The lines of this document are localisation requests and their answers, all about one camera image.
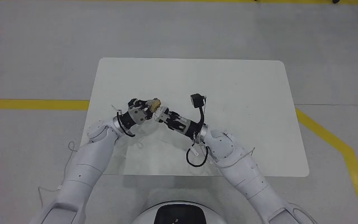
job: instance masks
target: white tabletop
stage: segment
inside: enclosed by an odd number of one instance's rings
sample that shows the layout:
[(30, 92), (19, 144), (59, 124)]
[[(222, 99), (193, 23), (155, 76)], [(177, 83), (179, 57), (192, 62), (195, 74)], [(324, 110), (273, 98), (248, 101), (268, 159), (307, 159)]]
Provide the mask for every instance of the white tabletop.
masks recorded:
[[(190, 95), (207, 96), (205, 123), (227, 130), (250, 151), (265, 176), (309, 174), (285, 66), (270, 60), (103, 58), (98, 65), (81, 144), (97, 120), (123, 111), (132, 98), (159, 98), (185, 118), (198, 121)], [(132, 127), (136, 137), (118, 141), (107, 174), (220, 175), (209, 162), (187, 164), (191, 141), (150, 120)], [(190, 154), (192, 163), (203, 155)]]

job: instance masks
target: concrete floor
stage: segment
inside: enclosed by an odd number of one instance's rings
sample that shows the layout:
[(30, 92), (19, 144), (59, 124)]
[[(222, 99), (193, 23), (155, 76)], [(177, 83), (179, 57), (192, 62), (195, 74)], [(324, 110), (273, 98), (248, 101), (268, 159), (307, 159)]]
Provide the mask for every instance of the concrete floor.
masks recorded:
[[(296, 106), (358, 155), (358, 7), (165, 2), (0, 2), (0, 97), (91, 96), (102, 57), (270, 59), (285, 63)], [(0, 223), (40, 209), (79, 146), (85, 111), (0, 110)], [(269, 178), (319, 223), (356, 223), (358, 200), (341, 154), (300, 125), (310, 174)], [(53, 193), (43, 193), (45, 204)], [(86, 223), (131, 223), (164, 200), (194, 200), (229, 223), (259, 223), (221, 177), (104, 175)]]

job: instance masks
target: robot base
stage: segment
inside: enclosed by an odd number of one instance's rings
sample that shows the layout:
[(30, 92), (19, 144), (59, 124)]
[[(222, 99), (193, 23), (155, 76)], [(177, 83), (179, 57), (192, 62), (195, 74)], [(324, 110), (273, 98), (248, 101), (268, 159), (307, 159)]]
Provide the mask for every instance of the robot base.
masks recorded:
[(133, 224), (227, 224), (208, 207), (194, 202), (163, 202), (148, 208)]

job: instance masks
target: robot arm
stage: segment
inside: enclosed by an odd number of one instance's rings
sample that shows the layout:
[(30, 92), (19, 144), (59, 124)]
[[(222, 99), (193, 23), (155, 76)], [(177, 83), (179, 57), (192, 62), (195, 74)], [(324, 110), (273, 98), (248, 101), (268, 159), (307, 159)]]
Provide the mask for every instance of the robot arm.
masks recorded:
[(169, 129), (188, 136), (194, 143), (205, 146), (215, 166), (232, 186), (250, 202), (262, 223), (316, 223), (301, 208), (288, 203), (276, 194), (261, 174), (250, 153), (239, 145), (234, 136), (220, 130), (209, 130), (209, 127), (204, 124), (204, 113), (201, 109), (206, 97), (194, 94), (191, 95), (191, 98), (193, 106), (200, 109), (199, 123), (183, 118), (174, 111), (169, 111), (167, 107), (159, 108), (154, 119), (160, 123), (164, 122)]
[(87, 201), (107, 168), (115, 142), (124, 135), (133, 137), (130, 128), (151, 119), (160, 105), (158, 99), (132, 99), (125, 114), (118, 111), (114, 118), (92, 125), (87, 133), (89, 142), (78, 150), (59, 194), (30, 224), (84, 223)]

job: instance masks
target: yellow tape stripe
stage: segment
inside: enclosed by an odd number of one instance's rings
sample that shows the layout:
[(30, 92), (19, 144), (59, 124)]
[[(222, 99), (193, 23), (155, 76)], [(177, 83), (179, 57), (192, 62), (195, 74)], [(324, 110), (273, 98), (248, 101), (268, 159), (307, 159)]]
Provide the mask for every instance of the yellow tape stripe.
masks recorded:
[[(0, 99), (0, 109), (9, 110), (87, 110), (89, 104), (88, 100)], [(297, 108), (296, 114), (300, 123), (342, 153), (358, 196), (358, 161), (354, 150)]]
[[(333, 4), (331, 0), (258, 0), (257, 2), (255, 0), (80, 0), (80, 1), (82, 2), (124, 2), (125, 1), (125, 2), (232, 2), (232, 3)], [(339, 4), (358, 4), (358, 0), (340, 0)]]
[(0, 99), (0, 109), (10, 110), (87, 110), (88, 100)]
[(297, 119), (300, 123), (310, 129), (313, 133), (321, 137), (328, 144), (336, 148), (342, 154), (346, 166), (348, 168), (355, 192), (358, 196), (358, 161), (353, 148), (340, 140), (337, 136), (323, 128), (320, 124), (315, 122), (312, 118), (305, 115), (302, 111), (296, 108)]

